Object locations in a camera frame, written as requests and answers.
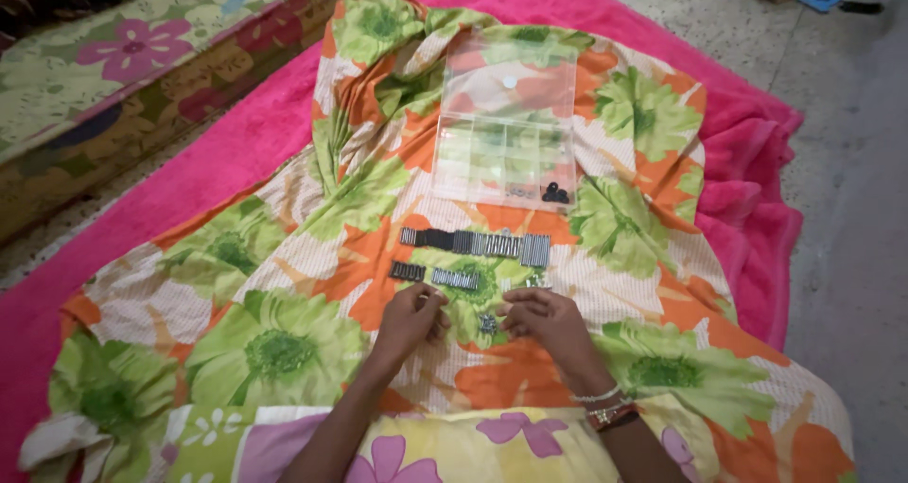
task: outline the white bracelet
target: white bracelet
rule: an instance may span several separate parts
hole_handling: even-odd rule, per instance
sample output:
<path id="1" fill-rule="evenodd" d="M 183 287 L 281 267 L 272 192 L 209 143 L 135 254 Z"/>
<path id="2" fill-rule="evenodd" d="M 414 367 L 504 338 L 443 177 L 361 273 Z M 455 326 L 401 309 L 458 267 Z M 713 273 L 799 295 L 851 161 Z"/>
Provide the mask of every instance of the white bracelet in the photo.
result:
<path id="1" fill-rule="evenodd" d="M 596 401 L 605 401 L 609 397 L 615 396 L 621 392 L 621 387 L 618 384 L 615 384 L 615 388 L 608 391 L 606 394 L 599 396 L 571 396 L 570 400 L 575 403 L 596 403 Z"/>

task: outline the left hand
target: left hand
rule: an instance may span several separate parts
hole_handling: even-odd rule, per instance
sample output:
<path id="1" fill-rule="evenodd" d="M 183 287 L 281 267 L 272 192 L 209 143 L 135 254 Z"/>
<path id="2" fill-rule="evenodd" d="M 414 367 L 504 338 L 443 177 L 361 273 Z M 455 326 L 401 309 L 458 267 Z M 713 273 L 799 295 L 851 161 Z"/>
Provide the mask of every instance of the left hand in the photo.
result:
<path id="1" fill-rule="evenodd" d="M 451 326 L 450 318 L 441 310 L 447 303 L 444 293 L 425 283 L 397 292 L 385 306 L 372 356 L 391 365 L 396 373 L 420 341 L 439 343 Z"/>

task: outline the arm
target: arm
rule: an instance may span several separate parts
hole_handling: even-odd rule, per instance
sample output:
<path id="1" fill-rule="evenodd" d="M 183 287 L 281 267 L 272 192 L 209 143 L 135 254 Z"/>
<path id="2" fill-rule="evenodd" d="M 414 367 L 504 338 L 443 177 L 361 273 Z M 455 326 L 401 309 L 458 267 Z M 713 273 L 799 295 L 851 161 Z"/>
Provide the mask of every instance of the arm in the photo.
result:
<path id="1" fill-rule="evenodd" d="M 379 398 L 422 339 L 437 343 L 450 327 L 441 312 L 440 291 L 417 283 L 401 290 L 385 307 L 375 348 L 305 448 L 290 462 L 278 483 L 342 481 L 375 414 Z"/>
<path id="2" fill-rule="evenodd" d="M 536 338 L 549 351 L 575 396 L 602 396 L 615 388 L 618 383 L 596 351 L 573 300 L 539 289 L 514 290 L 505 293 L 505 300 L 498 315 L 507 316 L 501 328 L 508 338 Z M 619 392 L 584 405 L 587 410 L 602 409 L 617 405 L 623 398 Z M 626 483 L 687 482 L 643 419 L 606 427 L 599 432 L 599 439 Z"/>

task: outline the right hand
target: right hand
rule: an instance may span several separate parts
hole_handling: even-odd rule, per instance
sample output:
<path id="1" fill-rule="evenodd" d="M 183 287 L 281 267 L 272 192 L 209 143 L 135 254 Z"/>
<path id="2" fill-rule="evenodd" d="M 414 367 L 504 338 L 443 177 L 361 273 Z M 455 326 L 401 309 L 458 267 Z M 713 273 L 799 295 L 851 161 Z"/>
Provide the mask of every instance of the right hand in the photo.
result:
<path id="1" fill-rule="evenodd" d="M 498 316 L 508 339 L 530 336 L 539 341 L 577 396 L 598 396 L 615 386 L 593 345 L 576 303 L 557 293 L 526 288 L 505 293 Z"/>

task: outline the floor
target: floor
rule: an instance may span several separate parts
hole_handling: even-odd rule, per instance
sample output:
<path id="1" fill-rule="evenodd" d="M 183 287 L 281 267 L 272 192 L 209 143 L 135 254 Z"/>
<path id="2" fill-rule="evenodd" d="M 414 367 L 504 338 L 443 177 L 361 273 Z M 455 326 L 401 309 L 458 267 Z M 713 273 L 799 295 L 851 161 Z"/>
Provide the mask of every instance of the floor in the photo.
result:
<path id="1" fill-rule="evenodd" d="M 620 0 L 801 109 L 785 170 L 804 213 L 786 352 L 851 411 L 858 474 L 905 481 L 908 446 L 908 9 L 820 15 L 760 0 Z M 0 251 L 0 290 L 50 257 L 202 130 Z"/>

